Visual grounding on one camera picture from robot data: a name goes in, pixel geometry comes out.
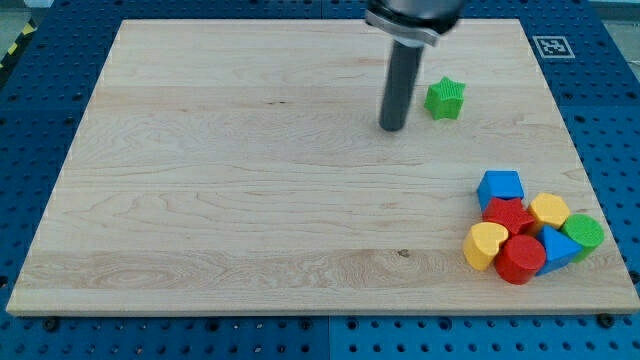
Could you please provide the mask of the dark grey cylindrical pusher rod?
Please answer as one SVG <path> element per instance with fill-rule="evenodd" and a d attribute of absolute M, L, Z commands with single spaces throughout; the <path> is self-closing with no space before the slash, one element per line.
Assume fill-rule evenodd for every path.
<path fill-rule="evenodd" d="M 421 64 L 423 47 L 393 41 L 386 74 L 379 126 L 388 132 L 404 128 Z"/>

